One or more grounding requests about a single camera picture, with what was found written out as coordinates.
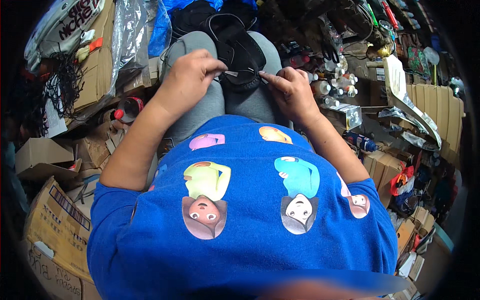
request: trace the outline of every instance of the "cluttered workbench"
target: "cluttered workbench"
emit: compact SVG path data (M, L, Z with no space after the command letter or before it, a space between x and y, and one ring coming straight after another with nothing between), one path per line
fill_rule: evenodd
M96 183L161 86L165 51L217 13L261 32L282 67L307 73L321 112L374 181L398 233L397 275L415 287L421 255L456 198L464 94L424 8L399 0L55 1L25 47L7 108L25 255L64 272L75 295L36 272L42 286L58 299L100 298L83 251ZM163 139L145 191L174 146ZM75 228L73 241L42 223L43 205Z

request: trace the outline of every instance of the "gray sweatpants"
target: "gray sweatpants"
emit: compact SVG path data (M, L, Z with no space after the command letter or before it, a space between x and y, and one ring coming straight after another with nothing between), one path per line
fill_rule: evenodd
M275 46L258 32L250 31L249 35L262 49L266 65L264 71L276 74L281 68L280 57ZM213 40L204 32L190 32L179 38L165 53L162 65L162 78L164 78L177 58L192 52L195 49L207 49L214 58L217 58ZM249 93L232 93L222 91L220 83L212 81L206 95L200 102L185 113L173 124L166 133L177 145L188 139L200 126L211 118L225 114L239 115L250 118L259 123L274 123L291 127L289 122L280 112L270 91L265 84Z

